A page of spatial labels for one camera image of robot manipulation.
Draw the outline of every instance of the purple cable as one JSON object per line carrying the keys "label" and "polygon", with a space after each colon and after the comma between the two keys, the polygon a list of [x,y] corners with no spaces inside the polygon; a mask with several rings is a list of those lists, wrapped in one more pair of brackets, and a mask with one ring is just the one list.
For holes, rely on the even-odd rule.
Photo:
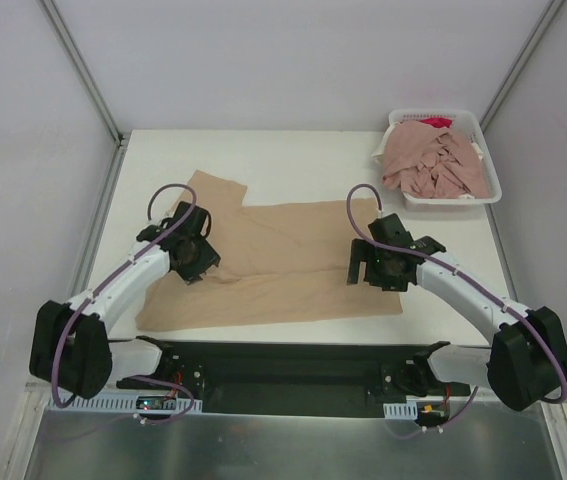
{"label": "purple cable", "polygon": [[[474,390],[472,390],[472,393],[470,394],[470,397],[467,399],[467,402],[465,402],[465,405],[463,405],[458,412],[456,412],[454,415],[452,415],[447,422],[439,425],[439,427],[440,428],[449,427],[453,423],[456,423],[460,418],[462,418],[465,415],[465,413],[469,410],[469,406],[472,404],[472,402],[476,398],[476,394],[478,392],[479,392],[479,387],[474,387]],[[430,427],[430,428],[426,428],[425,430],[419,429],[419,430],[413,431],[412,433],[408,433],[406,435],[399,435],[398,433],[394,433],[392,430],[390,430],[389,427],[387,427],[387,431],[390,433],[390,435],[392,435],[397,440],[411,440],[414,437],[417,437],[418,435],[420,435],[421,433],[427,433],[427,432],[431,432],[431,431],[434,431],[434,430],[438,431],[439,427]]]}
{"label": "purple cable", "polygon": [[512,307],[507,306],[505,304],[505,302],[503,302],[499,297],[497,297],[496,295],[493,295],[490,291],[488,291],[485,287],[483,287],[483,285],[481,285],[479,282],[474,280],[472,277],[470,277],[469,275],[467,275],[463,271],[457,270],[457,268],[455,266],[450,265],[449,263],[444,262],[443,260],[440,260],[436,257],[432,257],[432,256],[427,255],[425,253],[410,250],[409,248],[401,248],[401,247],[393,247],[393,246],[390,246],[390,245],[385,245],[383,243],[379,243],[379,242],[373,240],[372,238],[368,237],[365,233],[363,233],[363,231],[356,224],[356,221],[354,220],[354,216],[352,215],[352,205],[351,205],[352,204],[352,195],[354,195],[354,192],[356,192],[357,190],[359,190],[361,188],[369,188],[370,190],[372,190],[372,192],[374,193],[374,196],[376,197],[376,202],[378,204],[379,211],[383,209],[383,205],[381,203],[381,197],[379,195],[379,192],[372,185],[370,185],[368,183],[360,183],[360,184],[356,185],[355,187],[353,187],[352,190],[350,190],[350,192],[347,194],[347,200],[346,200],[346,204],[345,204],[346,209],[347,209],[347,217],[349,218],[350,223],[352,224],[352,228],[358,234],[358,236],[361,237],[366,242],[368,242],[369,244],[371,244],[371,245],[373,245],[377,248],[381,248],[383,250],[389,250],[390,252],[404,253],[404,254],[407,254],[407,255],[413,255],[415,257],[423,258],[423,259],[425,259],[429,262],[437,264],[438,266],[440,266],[442,268],[445,268],[446,270],[448,270],[450,272],[456,272],[456,275],[458,275],[460,278],[462,278],[467,283],[469,283],[481,295],[483,295],[485,298],[490,300],[492,303],[494,303],[501,310],[507,312],[512,317],[514,317],[516,320],[521,322],[521,324],[530,332],[530,334],[532,335],[534,340],[539,344],[539,346],[541,347],[541,350],[543,350],[543,353],[547,356],[548,360],[550,361],[550,364],[554,368],[554,371],[556,372],[556,375],[559,378],[559,383],[561,385],[561,394],[557,398],[545,397],[542,400],[546,403],[554,403],[554,404],[563,403],[567,399],[567,379],[565,378],[565,373],[563,373],[563,369],[559,365],[559,362],[556,359],[556,357],[554,356],[554,353],[552,353],[552,350],[550,349],[550,347],[547,345],[547,343],[545,343],[545,341],[543,340],[543,338],[541,337],[539,332],[536,331],[536,329],[527,320],[527,318],[525,318],[519,312],[514,310]]}
{"label": "purple cable", "polygon": [[[179,228],[183,224],[183,222],[187,219],[187,217],[189,217],[190,214],[192,213],[192,211],[194,210],[194,206],[196,205],[196,192],[189,185],[184,185],[184,184],[181,184],[181,183],[170,183],[168,185],[162,186],[157,192],[160,193],[163,190],[165,190],[166,188],[173,188],[173,187],[182,188],[182,189],[187,190],[188,192],[190,192],[192,194],[192,203],[190,204],[190,207],[187,209],[185,214],[174,223],[174,225],[172,225],[170,228],[168,228],[163,233],[161,233],[158,237],[156,237],[154,240],[152,240],[149,244],[147,244],[145,247],[143,247],[141,250],[139,250],[134,255],[134,261],[141,258],[152,247],[154,247],[161,240],[163,240],[165,237],[167,237],[172,232],[174,232],[174,230]],[[154,199],[156,198],[158,193],[155,193],[152,196],[152,199],[151,199],[150,205],[149,205],[150,208],[152,206],[152,202],[154,201]],[[65,342],[67,341],[67,338],[70,336],[70,331],[72,331],[72,327],[74,327],[74,324],[78,320],[81,313],[83,313],[83,310],[85,310],[87,308],[87,306],[94,299],[96,299],[96,297],[103,290],[105,290],[105,288],[110,283],[112,283],[115,278],[117,278],[121,273],[123,273],[127,269],[127,267],[129,267],[130,265],[132,265],[132,262],[130,260],[126,260],[120,267],[118,267],[110,275],[108,275],[107,278],[105,280],[103,280],[94,289],[94,291],[92,292],[92,299],[86,298],[85,300],[83,300],[83,303],[81,303],[81,305],[79,305],[79,307],[74,311],[72,316],[70,316],[70,319],[65,324],[65,328],[63,328],[63,331],[61,332],[61,336],[59,337],[59,341],[56,345],[56,350],[54,352],[54,360],[52,362],[52,375],[51,375],[51,379],[50,379],[51,380],[50,383],[52,384],[52,399],[54,400],[54,405],[56,405],[58,408],[67,408],[68,406],[70,406],[72,404],[72,402],[76,398],[76,395],[72,395],[66,402],[63,402],[63,401],[61,401],[61,397],[59,396],[59,367],[60,367],[60,364],[61,364],[61,356],[63,354],[63,348],[65,347]]]}
{"label": "purple cable", "polygon": [[[134,380],[138,380],[140,382],[150,383],[150,384],[153,384],[153,385],[160,385],[160,386],[169,387],[171,389],[178,390],[180,392],[185,393],[185,395],[190,399],[190,403],[182,412],[171,415],[169,418],[166,418],[166,419],[163,419],[163,420],[149,420],[149,419],[146,418],[145,424],[147,424],[147,425],[161,425],[161,424],[165,424],[165,423],[174,422],[175,420],[181,418],[187,412],[192,410],[192,408],[194,408],[194,395],[192,395],[192,392],[190,392],[187,388],[183,387],[182,385],[178,385],[176,383],[171,383],[171,382],[164,382],[162,380],[155,380],[153,378],[143,377],[143,376],[140,376],[140,375],[130,377],[130,378],[133,378]],[[54,442],[54,443],[72,442],[74,440],[80,440],[81,438],[85,438],[89,435],[92,435],[93,433],[96,433],[100,430],[103,430],[104,428],[109,427],[113,423],[116,423],[119,420],[123,420],[124,418],[134,418],[134,416],[130,415],[129,413],[117,415],[116,417],[110,418],[106,422],[104,422],[100,425],[97,425],[96,427],[94,427],[90,430],[86,430],[85,432],[79,433],[78,435],[74,435],[74,436],[71,436],[71,437],[53,437],[51,435],[46,434],[43,431],[41,433],[42,433],[42,436],[45,438],[45,440],[47,440],[49,442]]]}

